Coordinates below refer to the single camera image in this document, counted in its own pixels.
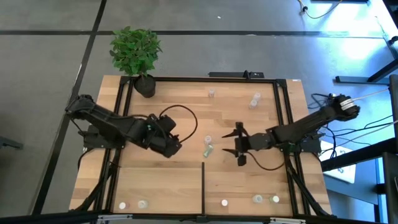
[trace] white cable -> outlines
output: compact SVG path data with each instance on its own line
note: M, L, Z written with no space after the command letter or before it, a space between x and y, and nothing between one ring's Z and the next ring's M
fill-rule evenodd
M361 96L361 97L358 97L358 98L354 98L353 100L360 100L360 99L366 98L368 96L372 96L372 95L375 95L375 94L378 94L378 93L381 93L381 92L384 92L384 91L387 91L387 90L388 90L388 88L386 88L385 90L380 90L380 91L377 91L377 92L374 92L374 93L371 93L371 94L368 94L368 95L364 95L364 96Z
M350 141L354 141L355 139L358 139L358 138L360 138L360 137L366 136L366 135L368 135L368 134L375 133L376 131L380 131L380 130L382 130L382 129L388 127L388 126L391 126L391 125L393 125L393 124L395 124L395 123L397 123L397 122L398 122L398 120L396 120L396 121L394 121L394 122L391 122L391 123L385 125L384 127L381 127L381 128L376 129L376 130L374 130L374 131L371 131L371 132L368 132L368 133L366 133L366 134L360 135L360 136L358 136L358 137L356 137L356 138L351 139ZM340 145L338 145L338 146L342 146L342 145L344 145L344 144L347 144L347 143L349 143L350 141L346 141L346 142L344 142L343 144L340 144Z

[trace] gray floor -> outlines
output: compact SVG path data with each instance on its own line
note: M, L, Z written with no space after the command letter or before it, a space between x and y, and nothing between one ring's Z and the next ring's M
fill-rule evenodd
M304 3L313 15L331 6L309 0ZM5 0L0 2L0 30L91 30L99 6L100 0ZM108 0L99 29L130 25L155 30L348 32L348 38L160 35L164 53L151 74L205 77L208 72L260 71L269 78L301 79L308 102L312 102L311 93L357 97L386 88L333 82L337 75L370 76L393 60L372 7L343 3L319 20L301 17L299 11L296 0ZM96 97L103 75L119 75L108 53L111 39L96 37L80 93ZM87 41L88 36L84 35L0 35L0 136L25 144L23 151L0 151L0 217L29 213ZM362 128L391 114L388 92L358 104L362 110L357 119L331 123L331 128ZM74 126L68 129L45 213L68 209L82 149L81 137L76 132ZM375 143L393 134L387 128L360 140ZM354 143L346 146L362 147ZM329 192L329 196L335 215L373 220L371 204L334 192Z

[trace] wooden table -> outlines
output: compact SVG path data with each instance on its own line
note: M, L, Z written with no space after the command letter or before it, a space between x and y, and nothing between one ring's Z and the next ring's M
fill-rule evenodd
M106 75L103 78L97 104L113 110L120 76ZM308 115L303 87L300 80L287 80L289 98L294 120ZM222 139L229 134L236 121L242 121L249 134L264 132L278 125L272 85L265 83L202 83L202 82L157 82L156 94L144 98L135 90L132 94L129 114L159 114L164 108L181 104L189 107L198 118L198 129L182 143L181 150L170 159L127 143L120 159L114 213L201 213L201 163L205 163L205 208L209 215L260 215L292 216L289 188L285 167L275 171L260 169L251 157L245 166L238 167L236 158L223 148L234 147L233 138ZM208 97L208 90L215 89L215 97ZM261 93L259 105L249 109L255 92ZM126 100L126 91L121 109ZM285 108L284 122L287 123ZM183 108L172 108L165 114L177 124L172 131L180 139L195 127L193 116ZM213 138L214 151L203 157L204 137ZM278 149L254 151L254 156L268 168L283 163ZM100 176L103 149L95 149L81 161L70 208L79 206L93 190ZM320 163L311 153L301 153L305 183L314 198L327 212L331 212L323 181ZM296 186L298 209L303 213L301 195ZM263 203L253 203L256 194L263 196ZM278 195L279 203L268 198ZM228 206L223 207L221 200ZM140 209L138 201L146 200L149 206ZM121 202L127 208L119 209Z

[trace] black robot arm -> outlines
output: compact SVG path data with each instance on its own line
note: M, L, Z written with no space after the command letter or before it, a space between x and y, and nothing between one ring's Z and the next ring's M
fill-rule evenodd
M181 148L178 136L170 132L175 122L167 115L120 116L97 105L90 95L80 95L65 109L71 119L84 119L108 142L130 141L139 147L171 157Z
M235 149L224 150L239 157L250 149L258 151L282 147L285 144L297 144L307 138L309 134L334 120L348 121L356 118L359 109L349 96L340 95L334 97L328 106L320 108L319 111L292 124L269 128L265 133L256 133L250 136L243 128L243 123L237 122L234 131L223 136L223 138L237 136L235 138ZM239 162L238 160L240 166L243 166L244 163L244 161Z

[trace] wire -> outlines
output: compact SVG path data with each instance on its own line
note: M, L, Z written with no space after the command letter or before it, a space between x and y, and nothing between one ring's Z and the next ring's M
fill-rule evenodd
M383 118L383 119L380 119L380 120L377 120L377 121L373 121L373 122L371 122L371 123L369 123L369 124L367 124L367 125L365 125L365 127L363 127L363 128L366 128L368 125L370 125L370 124L374 124L374 123L377 123L377 122L379 122L379 121L383 121L383 120L385 120L385 119L387 119L387 118L390 118L390 117L392 117L392 115L390 115L390 116L386 116L385 118Z
M321 131L319 131L320 133L322 133L322 134L324 134L326 137L329 137L329 138L332 138L333 136L329 136L329 135L327 135L326 133L323 133L323 132L321 132ZM353 142L353 143L356 143L356 144L365 144L365 145L368 145L368 146L371 146L372 144L370 144L370 143L366 143L366 142L356 142L356 141L352 141L352 140L349 140L349 139L346 139L346 138L342 138L342 137L335 137L336 139L343 139L343 140L346 140L346 141L350 141L350 142Z
M189 134L185 139L183 139L183 140L180 141L180 143L183 143L184 141L186 141L187 139L189 139L191 136L193 136L193 134L195 134L195 132L197 131L197 129L198 129L198 118L197 118L197 116L195 115L195 113L194 113L190 108L187 108L186 106L183 106L183 105L172 105L172 106L169 106L168 108L166 108L166 109L164 109L162 112L160 112L159 117L161 117L161 116L163 115L163 113L166 112L168 109L171 109L171 108L174 108L174 107L185 108L186 110L188 110L189 112L191 112L191 114L192 114L193 117L195 118L195 128L193 129L193 131L192 131L191 134Z
M368 132L368 133L366 133L366 134L362 134L362 135L360 135L360 136L358 136L358 137L355 137L355 138L353 138L353 139L351 139L351 140L349 140L349 141L346 141L346 142L344 142L343 144L340 144L340 145L338 145L338 146L342 146L342 145L347 144L347 143L349 143L350 141L353 141L353 140L355 140L355 139L361 138L361 137L363 137L363 136L367 136L368 134L375 133L376 131L380 131L380 130L382 130L382 129L386 128L386 127L389 127L389 126L391 126L391 125L393 125L393 124L395 124L395 123L397 123L397 122L398 122L398 120L396 120L396 121L394 121L394 122L391 122L391 123L389 123L388 125L386 125L386 126L384 126L384 127L381 127L381 128L376 129L376 130L374 130L374 131Z
M385 125L388 125L388 124L390 124L390 123L378 124L378 125L370 126L370 127L367 127L367 128L356 129L354 131L350 131L350 132L347 132L347 133L344 133L344 134L338 134L338 135L336 135L336 137L344 136L346 134L351 134L351 133L354 133L354 132L357 132L357 131L363 131L363 130L366 130L366 129L378 128L378 127L385 126Z
M387 90L388 90L388 88L386 88L385 90L380 90L380 91L377 91L377 92L368 94L368 95L364 95L364 96L361 96L361 97L353 98L352 100L353 100L353 101L355 101L355 100L360 100L360 99L366 98L366 97L368 97L368 96L373 96L373 95L375 95L375 94L382 93L382 92L387 91Z
M317 16L317 17L312 17L312 16L310 16L310 15L308 14L308 12L307 12L307 11L308 11L308 7L304 5L304 3L302 2L302 0L298 0L298 1L299 1L300 5L301 5L301 7L302 7L302 11L305 12L306 15L307 15L309 18L311 18L311 19L319 19L319 18L321 18L321 17L327 15L328 13L330 13L332 10L334 10L343 0L340 0L335 6L331 7L326 13L324 13L324 14L321 15L321 16Z
M278 166L278 167L268 169L268 168L265 168L265 167L263 167L262 165L260 165L260 163L259 163L259 162L257 161L257 159L254 157L254 155L251 154L251 152L247 152L247 153L248 153L251 157L253 157L254 162L256 162L256 164L257 164L261 169L266 170L266 171L274 171L274 170L277 170L277 169L279 169L279 168L281 168L282 166L285 165L285 162L283 162L283 163L282 163L280 166Z
M75 122L73 119L71 119L70 121L76 126L77 129L79 129L79 131L80 131L82 134L84 133L84 132L81 130L81 128L79 127L79 125L77 125L76 122Z
M335 134L334 134L334 132L330 129L330 128L328 128L328 127L324 127L324 128L326 128L327 130L329 130L330 132L331 132L331 134L333 135L332 136L332 138L333 138L333 152L331 153L331 155L330 155L330 159L331 158L333 158L335 155L336 155L336 136L335 136Z
M318 102L310 103L309 105L307 105L307 108L308 109L317 109L317 108L319 108L319 106L311 106L311 105L314 105L315 103L318 103ZM319 101L319 103L321 103L322 105L325 105L326 100L321 100L321 101Z
M79 160L77 161L77 171L79 171L79 169L80 169L80 162L81 162L81 159L83 158L83 156L85 156L87 153L91 152L92 150L93 150L93 148L87 149L87 150L79 157Z

